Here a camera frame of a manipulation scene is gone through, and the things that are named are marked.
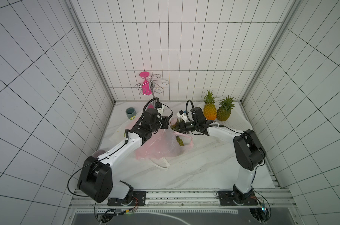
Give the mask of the pink plastic bag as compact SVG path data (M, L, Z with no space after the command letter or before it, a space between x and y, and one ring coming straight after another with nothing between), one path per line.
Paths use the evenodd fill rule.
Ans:
M191 136L185 134L188 138L188 144L184 147L180 147L176 141L176 135L177 133L171 128L158 130L156 134L153 134L149 140L135 151L136 159L173 158L180 156L193 148L194 143Z

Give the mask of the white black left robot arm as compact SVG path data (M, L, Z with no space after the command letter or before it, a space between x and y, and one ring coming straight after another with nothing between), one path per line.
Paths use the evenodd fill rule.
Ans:
M124 140L109 151L97 151L95 156L88 157L81 169L78 189L97 203L110 197L130 204L133 199L133 187L124 181L114 183L112 169L132 152L144 146L158 130L169 127L171 117L162 115L164 108L161 104L146 109L135 125L130 130L125 130Z

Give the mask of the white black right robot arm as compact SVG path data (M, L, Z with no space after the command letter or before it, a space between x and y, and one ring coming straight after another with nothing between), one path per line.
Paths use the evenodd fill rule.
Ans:
M266 152L260 140L251 129L237 131L214 120L207 120L199 107L191 109L190 113L192 119L188 118L186 112L177 113L177 131L183 134L197 131L201 135L217 137L233 144L240 169L231 196L236 204L241 205L253 193L256 170L265 163Z

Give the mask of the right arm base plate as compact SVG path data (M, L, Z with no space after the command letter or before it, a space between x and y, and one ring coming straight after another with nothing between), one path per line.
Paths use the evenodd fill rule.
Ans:
M255 194L253 190L246 194L232 190L218 191L217 197L221 206L257 206L259 204L254 199Z

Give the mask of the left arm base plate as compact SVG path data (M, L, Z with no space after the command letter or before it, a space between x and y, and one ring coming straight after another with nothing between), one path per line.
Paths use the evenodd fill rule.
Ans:
M118 207L144 206L146 195L146 191L132 191L124 199L109 198L107 205Z

